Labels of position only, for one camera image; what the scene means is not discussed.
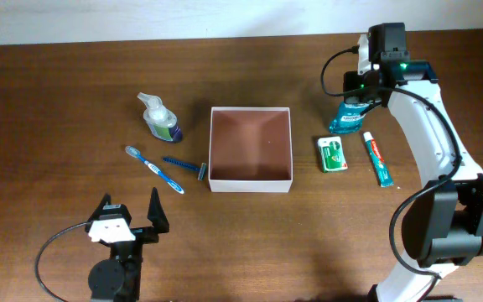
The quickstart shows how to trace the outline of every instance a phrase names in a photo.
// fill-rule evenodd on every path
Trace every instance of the blue toothbrush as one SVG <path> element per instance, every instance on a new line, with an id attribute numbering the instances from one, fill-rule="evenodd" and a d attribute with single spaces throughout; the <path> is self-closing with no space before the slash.
<path id="1" fill-rule="evenodd" d="M 167 184 L 171 186 L 175 191 L 179 192 L 180 194 L 184 194 L 184 189 L 182 187 L 175 183 L 172 179 L 167 177 L 158 167 L 156 167 L 154 164 L 150 163 L 148 160 L 146 160 L 143 156 L 141 156 L 141 153 L 139 150 L 132 146 L 126 146 L 126 153 L 129 154 L 130 156 L 139 159 L 145 164 L 152 172 L 155 174 L 159 175 L 159 177 L 163 178 L 165 181 L 167 181 Z"/>

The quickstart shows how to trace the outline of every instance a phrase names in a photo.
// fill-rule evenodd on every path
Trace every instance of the white box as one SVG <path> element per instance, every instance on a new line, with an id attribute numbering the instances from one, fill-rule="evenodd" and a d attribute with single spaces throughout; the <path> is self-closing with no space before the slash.
<path id="1" fill-rule="evenodd" d="M 293 181 L 290 109 L 212 107 L 212 192 L 288 193 Z"/>

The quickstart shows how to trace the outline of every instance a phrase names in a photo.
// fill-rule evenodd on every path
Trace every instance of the toothbrush head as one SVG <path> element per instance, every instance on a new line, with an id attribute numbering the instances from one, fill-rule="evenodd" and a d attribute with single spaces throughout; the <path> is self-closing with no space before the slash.
<path id="1" fill-rule="evenodd" d="M 139 150 L 135 149 L 132 146 L 126 146 L 126 153 L 134 158 L 137 158 L 139 154 L 141 154 Z"/>

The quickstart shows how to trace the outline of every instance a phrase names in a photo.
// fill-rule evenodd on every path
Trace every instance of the blue pouch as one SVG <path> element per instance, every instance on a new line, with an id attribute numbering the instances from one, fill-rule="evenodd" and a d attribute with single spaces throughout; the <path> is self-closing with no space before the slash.
<path id="1" fill-rule="evenodd" d="M 369 106 L 366 103 L 346 104 L 342 102 L 335 119 L 329 125 L 329 131 L 333 134 L 348 134 L 359 131 L 362 120 L 365 118 L 365 115 L 361 115 L 361 112 Z"/>

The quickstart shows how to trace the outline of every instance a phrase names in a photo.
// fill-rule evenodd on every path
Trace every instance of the brown tabletop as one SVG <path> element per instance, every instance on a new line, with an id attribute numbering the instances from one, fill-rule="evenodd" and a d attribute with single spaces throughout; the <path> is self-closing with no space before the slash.
<path id="1" fill-rule="evenodd" d="M 420 187 L 403 131 L 387 109 L 364 121 L 395 185 L 380 188 L 361 135 L 343 135 L 349 169 L 323 174 L 314 138 L 341 99 L 319 86 L 325 60 L 358 34 L 0 46 L 0 301 L 50 301 L 34 278 L 40 246 L 85 221 L 103 194 L 146 226 L 159 190 L 171 232 L 143 248 L 142 301 L 328 301 L 366 294 L 391 271 L 387 228 Z M 408 33 L 413 59 L 429 60 L 464 145 L 483 168 L 483 30 Z M 330 89 L 356 70 L 356 55 L 328 69 Z M 184 132 L 155 139 L 140 92 L 161 96 Z M 211 193 L 164 155 L 208 159 L 212 106 L 290 107 L 293 184 L 288 194 Z M 133 145 L 186 190 L 179 195 L 123 151 Z M 87 276 L 108 258 L 83 230 L 55 241 L 40 272 L 74 301 L 90 298 Z M 483 301 L 483 257 L 433 294 Z"/>

